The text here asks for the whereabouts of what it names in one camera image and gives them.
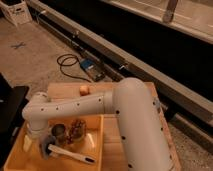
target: wooden tabletop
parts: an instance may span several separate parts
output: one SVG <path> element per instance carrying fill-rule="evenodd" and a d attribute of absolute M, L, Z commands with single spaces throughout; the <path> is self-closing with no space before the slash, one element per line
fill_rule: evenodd
<path fill-rule="evenodd" d="M 96 93 L 101 91 L 112 90 L 116 83 L 51 83 L 48 87 L 48 95 L 53 100 L 61 100 L 67 98 L 79 97 L 79 87 L 88 85 L 90 92 Z M 151 82 L 146 82 L 153 97 L 157 97 L 155 86 Z M 175 170 L 181 170 L 177 152 L 172 141 L 172 137 L 164 118 L 163 111 L 159 114 L 163 125 L 163 131 L 167 139 Z M 126 158 L 121 144 L 120 134 L 116 117 L 113 114 L 104 116 L 104 144 L 103 144 L 103 160 L 102 171 L 125 171 L 128 170 Z"/>

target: cable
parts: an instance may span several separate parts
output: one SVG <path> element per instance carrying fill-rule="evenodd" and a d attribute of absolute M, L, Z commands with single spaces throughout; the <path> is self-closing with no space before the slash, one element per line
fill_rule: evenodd
<path fill-rule="evenodd" d="M 69 59 L 75 59 L 75 61 L 71 64 L 65 64 L 65 62 Z M 69 75 L 67 73 L 65 73 L 63 71 L 63 67 L 71 67 L 75 64 L 79 64 L 80 65 L 80 61 L 78 59 L 78 57 L 74 54 L 64 54 L 64 55 L 61 55 L 57 58 L 57 63 L 58 65 L 60 66 L 60 71 L 63 75 L 67 76 L 67 77 L 70 77 L 70 78 L 74 78 L 74 79 L 79 79 L 79 80 L 84 80 L 84 81 L 87 81 L 87 82 L 91 82 L 90 80 L 86 79 L 86 78 L 83 78 L 83 77 L 78 77 L 78 76 L 73 76 L 73 75 Z"/>

